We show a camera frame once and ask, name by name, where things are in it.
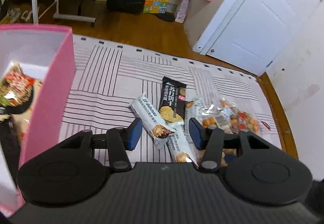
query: pink box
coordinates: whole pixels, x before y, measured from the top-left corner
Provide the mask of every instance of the pink box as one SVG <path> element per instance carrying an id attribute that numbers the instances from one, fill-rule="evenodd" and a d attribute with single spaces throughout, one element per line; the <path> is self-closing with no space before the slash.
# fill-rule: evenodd
<path id="1" fill-rule="evenodd" d="M 0 26 L 0 76 L 13 61 L 20 63 L 25 74 L 43 80 L 29 131 L 21 146 L 19 166 L 22 166 L 58 143 L 63 111 L 76 70 L 72 29 L 32 24 Z M 5 176 L 3 160 L 0 153 L 0 210 L 8 216 L 23 204 L 23 199 Z"/>

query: mixed snacks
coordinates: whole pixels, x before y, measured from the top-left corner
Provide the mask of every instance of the mixed snacks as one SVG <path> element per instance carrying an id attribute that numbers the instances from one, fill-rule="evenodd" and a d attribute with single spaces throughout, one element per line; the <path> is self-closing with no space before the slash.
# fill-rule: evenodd
<path id="1" fill-rule="evenodd" d="M 248 129 L 255 134 L 259 134 L 259 122 L 253 119 L 252 114 L 240 111 L 224 99 L 220 103 L 221 113 L 230 123 L 233 133 L 238 133 L 242 129 Z"/>
<path id="2" fill-rule="evenodd" d="M 42 82 L 25 75 L 16 62 L 0 81 L 0 121 L 12 116 L 20 143 L 41 87 Z"/>
<path id="3" fill-rule="evenodd" d="M 167 124 L 184 124 L 186 86 L 168 77 L 163 78 L 159 113 Z"/>
<path id="4" fill-rule="evenodd" d="M 156 148 L 160 149 L 167 142 L 167 137 L 174 133 L 174 129 L 166 125 L 164 119 L 145 95 L 146 92 L 130 102 L 127 107 L 131 107 L 134 113 L 142 119 L 143 125 L 153 138 Z"/>
<path id="5" fill-rule="evenodd" d="M 180 125 L 176 125 L 175 133 L 170 135 L 167 141 L 172 159 L 177 163 L 191 163 L 197 166 L 195 156 L 192 154 L 189 143 Z"/>
<path id="6" fill-rule="evenodd" d="M 0 82 L 0 105 L 17 107 L 28 101 L 34 81 L 22 73 L 18 63 L 14 63 Z"/>
<path id="7" fill-rule="evenodd" d="M 201 116 L 201 105 L 202 101 L 200 98 L 193 98 L 192 100 L 186 101 L 185 103 L 185 119 L 184 119 L 184 129 L 185 135 L 188 142 L 192 142 L 192 139 L 189 134 L 189 120 L 191 118 L 196 118 L 196 120 L 201 124 L 202 116 Z"/>
<path id="8" fill-rule="evenodd" d="M 259 122 L 253 119 L 252 114 L 240 111 L 234 103 L 229 103 L 224 98 L 220 106 L 213 104 L 202 109 L 203 127 L 221 128 L 225 133 L 238 133 L 239 130 L 248 129 L 259 134 Z"/>

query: metal rack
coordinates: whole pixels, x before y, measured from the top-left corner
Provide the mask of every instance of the metal rack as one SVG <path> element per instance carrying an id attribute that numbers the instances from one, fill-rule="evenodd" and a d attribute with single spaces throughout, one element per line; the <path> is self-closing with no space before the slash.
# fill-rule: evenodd
<path id="1" fill-rule="evenodd" d="M 72 14 L 60 14 L 59 13 L 59 0 L 54 0 L 54 2 L 42 13 L 40 16 L 38 16 L 38 4 L 37 0 L 31 0 L 32 3 L 32 11 L 33 11 L 33 21 L 34 24 L 38 24 L 39 19 L 54 5 L 56 5 L 56 12 L 53 15 L 54 19 L 66 19 L 66 20 L 74 20 L 74 21 L 82 21 L 82 22 L 90 22 L 91 26 L 94 26 L 96 22 L 96 18 L 94 17 L 87 17 L 87 16 L 81 16 L 81 5 L 78 8 L 78 15 L 72 15 Z"/>

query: white door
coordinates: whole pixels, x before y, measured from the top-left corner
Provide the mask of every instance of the white door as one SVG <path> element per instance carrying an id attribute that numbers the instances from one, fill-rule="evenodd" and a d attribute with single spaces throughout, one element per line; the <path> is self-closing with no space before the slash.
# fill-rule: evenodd
<path id="1" fill-rule="evenodd" d="M 207 54 L 262 75 L 319 3 L 245 0 Z"/>

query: wooden floor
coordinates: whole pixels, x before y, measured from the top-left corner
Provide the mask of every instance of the wooden floor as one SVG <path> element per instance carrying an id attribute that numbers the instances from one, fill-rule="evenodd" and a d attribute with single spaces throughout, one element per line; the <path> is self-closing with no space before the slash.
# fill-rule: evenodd
<path id="1" fill-rule="evenodd" d="M 60 3 L 63 4 L 60 5 L 60 13 L 77 13 L 79 0 L 60 0 Z M 134 45 L 160 53 L 190 58 L 246 72 L 216 58 L 193 52 L 189 46 L 182 24 L 164 22 L 153 14 L 133 15 L 108 12 L 104 2 L 94 3 L 88 0 L 83 6 L 82 15 L 97 18 L 95 27 L 92 28 L 90 23 L 85 22 L 68 20 L 55 22 L 52 17 L 54 10 L 54 7 L 50 9 L 41 18 L 40 23 L 66 25 L 72 27 L 74 34 Z M 258 80 L 272 108 L 282 149 L 291 156 L 298 158 L 286 115 L 267 74 L 263 74 Z"/>

